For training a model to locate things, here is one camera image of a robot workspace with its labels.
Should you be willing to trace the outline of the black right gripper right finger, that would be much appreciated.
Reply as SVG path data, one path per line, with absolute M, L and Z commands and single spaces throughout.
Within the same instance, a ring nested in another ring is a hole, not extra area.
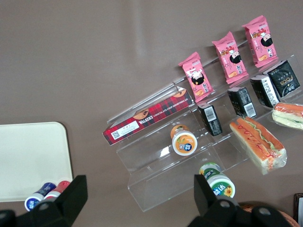
M 282 212 L 270 206 L 244 210 L 234 199 L 216 196 L 203 175 L 194 176 L 194 199 L 199 211 L 190 227 L 292 227 Z

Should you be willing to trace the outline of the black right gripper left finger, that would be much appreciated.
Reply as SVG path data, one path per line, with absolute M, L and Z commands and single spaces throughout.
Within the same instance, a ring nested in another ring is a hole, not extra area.
M 2 227 L 71 227 L 88 200 L 86 175 L 78 175 L 55 200 L 44 200 L 32 211 L 16 216 L 0 211 Z

